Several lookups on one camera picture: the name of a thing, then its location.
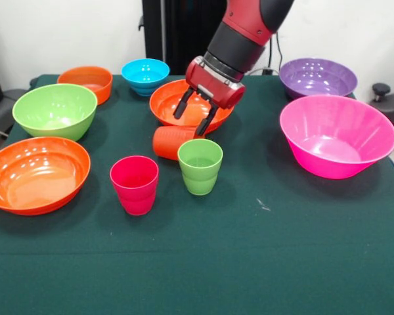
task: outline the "plastic bowl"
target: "plastic bowl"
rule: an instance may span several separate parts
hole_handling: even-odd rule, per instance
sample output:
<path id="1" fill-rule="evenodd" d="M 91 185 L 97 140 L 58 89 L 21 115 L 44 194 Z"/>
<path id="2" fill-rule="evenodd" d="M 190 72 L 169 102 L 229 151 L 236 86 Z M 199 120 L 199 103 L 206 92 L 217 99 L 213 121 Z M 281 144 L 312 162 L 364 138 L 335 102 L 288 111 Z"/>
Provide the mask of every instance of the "plastic bowl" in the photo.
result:
<path id="1" fill-rule="evenodd" d="M 78 143 L 29 138 L 0 151 L 0 209 L 42 215 L 67 204 L 85 182 L 91 160 Z"/>
<path id="2" fill-rule="evenodd" d="M 280 80 L 291 98 L 309 95 L 350 95 L 356 75 L 337 62 L 319 58 L 292 60 L 280 70 Z"/>
<path id="3" fill-rule="evenodd" d="M 211 106 L 196 93 L 189 98 L 188 106 L 181 118 L 175 119 L 173 117 L 173 112 L 187 89 L 188 84 L 182 79 L 162 85 L 150 97 L 150 110 L 163 125 L 197 127 L 207 117 Z M 232 111 L 233 108 L 226 110 L 219 108 L 206 133 L 219 128 L 230 116 Z"/>
<path id="4" fill-rule="evenodd" d="M 169 66 L 156 59 L 138 59 L 121 69 L 121 75 L 130 87 L 141 96 L 150 96 L 164 84 L 169 74 Z"/>
<path id="5" fill-rule="evenodd" d="M 297 162 L 328 179 L 352 177 L 394 149 L 394 126 L 375 108 L 334 95 L 306 96 L 287 105 L 280 126 Z"/>
<path id="6" fill-rule="evenodd" d="M 33 137 L 79 140 L 90 127 L 97 109 L 96 95 L 74 84 L 52 84 L 18 99 L 13 118 Z"/>
<path id="7" fill-rule="evenodd" d="M 96 66 L 78 67 L 62 73 L 57 83 L 71 83 L 87 87 L 95 93 L 98 105 L 101 105 L 110 98 L 112 74 L 107 69 Z"/>

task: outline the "cable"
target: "cable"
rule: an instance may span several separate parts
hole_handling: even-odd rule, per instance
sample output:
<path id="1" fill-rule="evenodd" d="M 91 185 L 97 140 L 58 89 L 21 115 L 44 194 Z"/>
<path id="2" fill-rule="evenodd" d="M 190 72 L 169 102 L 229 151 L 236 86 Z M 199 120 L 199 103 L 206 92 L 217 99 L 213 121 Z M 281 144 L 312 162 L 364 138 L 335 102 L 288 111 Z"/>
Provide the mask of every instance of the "cable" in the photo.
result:
<path id="1" fill-rule="evenodd" d="M 276 33 L 276 42 L 277 42 L 277 50 L 278 53 L 280 54 L 280 62 L 278 64 L 278 70 L 280 71 L 280 69 L 282 68 L 283 54 L 282 54 L 282 49 L 280 49 L 280 44 L 278 42 L 278 32 Z"/>
<path id="2" fill-rule="evenodd" d="M 271 56 L 273 55 L 273 42 L 271 41 L 271 39 L 269 40 L 270 43 L 270 50 L 269 50 L 269 64 L 267 65 L 267 67 L 271 67 Z"/>
<path id="3" fill-rule="evenodd" d="M 14 98 L 11 98 L 11 97 L 7 96 L 7 95 L 3 95 L 3 97 L 4 97 L 4 98 L 8 98 L 9 100 L 13 100 L 13 101 L 15 101 L 15 102 L 18 101 L 18 100 L 15 100 Z"/>
<path id="4" fill-rule="evenodd" d="M 275 70 L 275 69 L 273 69 L 273 68 L 269 68 L 269 67 L 262 67 L 262 68 L 257 68 L 257 69 L 254 69 L 254 70 L 252 70 L 252 71 L 250 71 L 250 72 L 246 73 L 246 75 L 251 75 L 251 74 L 254 74 L 255 72 L 257 72 L 257 71 L 260 71 L 260 70 L 268 70 L 268 71 L 272 71 L 272 72 L 274 72 L 274 73 L 276 73 L 276 74 L 279 74 L 279 73 L 278 73 L 278 71 L 277 71 L 277 70 Z"/>
<path id="5" fill-rule="evenodd" d="M 272 75 L 273 74 L 273 72 L 270 69 L 270 67 L 271 67 L 271 58 L 272 58 L 272 55 L 273 55 L 273 42 L 271 41 L 271 39 L 269 40 L 269 45 L 270 45 L 270 49 L 269 49 L 269 65 L 268 65 L 267 69 L 263 69 L 263 72 L 261 73 L 262 75 Z"/>

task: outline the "purple bowl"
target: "purple bowl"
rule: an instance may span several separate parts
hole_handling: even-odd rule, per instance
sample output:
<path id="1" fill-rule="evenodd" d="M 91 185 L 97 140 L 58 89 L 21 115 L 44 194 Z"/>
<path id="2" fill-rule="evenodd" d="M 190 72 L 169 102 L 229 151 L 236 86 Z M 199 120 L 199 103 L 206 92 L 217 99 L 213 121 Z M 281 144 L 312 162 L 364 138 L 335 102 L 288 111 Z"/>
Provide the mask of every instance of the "purple bowl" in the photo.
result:
<path id="1" fill-rule="evenodd" d="M 292 98 L 308 95 L 350 95 L 357 86 L 356 75 L 331 60 L 302 58 L 280 69 L 280 80 Z"/>

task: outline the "orange bowl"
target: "orange bowl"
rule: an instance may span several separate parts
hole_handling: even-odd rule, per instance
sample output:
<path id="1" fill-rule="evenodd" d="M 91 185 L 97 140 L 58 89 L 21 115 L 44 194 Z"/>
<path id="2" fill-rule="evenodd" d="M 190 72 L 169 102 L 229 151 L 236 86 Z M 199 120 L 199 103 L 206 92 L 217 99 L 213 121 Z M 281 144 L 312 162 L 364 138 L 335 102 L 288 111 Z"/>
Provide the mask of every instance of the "orange bowl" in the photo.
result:
<path id="1" fill-rule="evenodd" d="M 162 85 L 150 97 L 150 110 L 165 126 L 197 127 L 209 113 L 209 102 L 193 93 L 183 116 L 180 119 L 173 117 L 173 112 L 187 89 L 188 84 L 182 79 Z M 206 132 L 210 133 L 219 128 L 232 111 L 233 108 L 226 110 L 219 108 Z"/>
<path id="2" fill-rule="evenodd" d="M 0 209 L 42 215 L 66 205 L 91 169 L 78 143 L 44 136 L 19 141 L 0 151 Z"/>
<path id="3" fill-rule="evenodd" d="M 101 105 L 110 98 L 112 74 L 101 67 L 77 67 L 62 73 L 58 77 L 57 83 L 83 85 L 94 92 L 98 98 L 98 105 Z"/>

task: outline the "magenta bowl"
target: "magenta bowl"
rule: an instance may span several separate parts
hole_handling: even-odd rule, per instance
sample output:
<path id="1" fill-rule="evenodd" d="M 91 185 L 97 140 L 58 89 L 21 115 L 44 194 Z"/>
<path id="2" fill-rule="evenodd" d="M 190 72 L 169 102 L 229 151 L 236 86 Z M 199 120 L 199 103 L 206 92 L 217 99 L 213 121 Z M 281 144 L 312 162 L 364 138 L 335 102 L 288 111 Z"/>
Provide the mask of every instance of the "magenta bowl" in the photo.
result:
<path id="1" fill-rule="evenodd" d="M 327 179 L 355 176 L 394 150 L 394 126 L 372 106 L 334 95 L 290 102 L 280 126 L 296 161 Z"/>

